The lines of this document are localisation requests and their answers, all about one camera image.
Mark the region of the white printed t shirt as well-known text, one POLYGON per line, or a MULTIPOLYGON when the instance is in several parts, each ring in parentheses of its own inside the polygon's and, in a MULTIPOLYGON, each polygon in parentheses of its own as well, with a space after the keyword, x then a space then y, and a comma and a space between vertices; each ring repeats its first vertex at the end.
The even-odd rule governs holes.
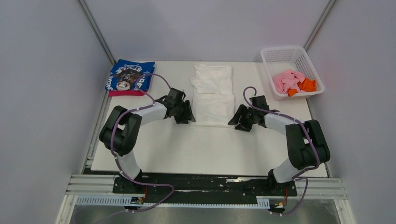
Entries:
POLYGON ((230 128, 228 122, 235 114, 232 67, 230 65, 194 65, 195 76, 190 78, 193 86, 193 126, 230 128))

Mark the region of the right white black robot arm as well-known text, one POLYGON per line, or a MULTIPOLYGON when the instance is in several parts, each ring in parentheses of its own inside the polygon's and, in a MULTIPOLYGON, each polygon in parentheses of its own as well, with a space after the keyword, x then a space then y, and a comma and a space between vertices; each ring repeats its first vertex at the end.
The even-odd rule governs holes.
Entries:
POLYGON ((244 132, 251 131, 253 125, 259 125, 286 137, 288 158, 269 171, 269 193, 280 194, 286 183, 330 160, 330 150, 317 120, 300 121, 278 110, 271 110, 264 95, 252 97, 247 103, 238 107, 229 125, 244 132))

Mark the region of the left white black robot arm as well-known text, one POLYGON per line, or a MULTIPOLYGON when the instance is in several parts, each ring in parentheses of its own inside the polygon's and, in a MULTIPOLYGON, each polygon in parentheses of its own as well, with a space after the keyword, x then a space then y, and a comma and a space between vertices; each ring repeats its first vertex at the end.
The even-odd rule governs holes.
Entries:
POLYGON ((177 124, 195 121, 190 101, 181 90, 170 88, 167 95, 151 98, 151 101, 147 106, 134 109, 114 107, 99 134, 99 140, 114 157, 119 174, 126 179, 125 187, 132 193, 151 185, 139 177, 141 169, 133 152, 140 127, 168 118, 174 118, 177 124))

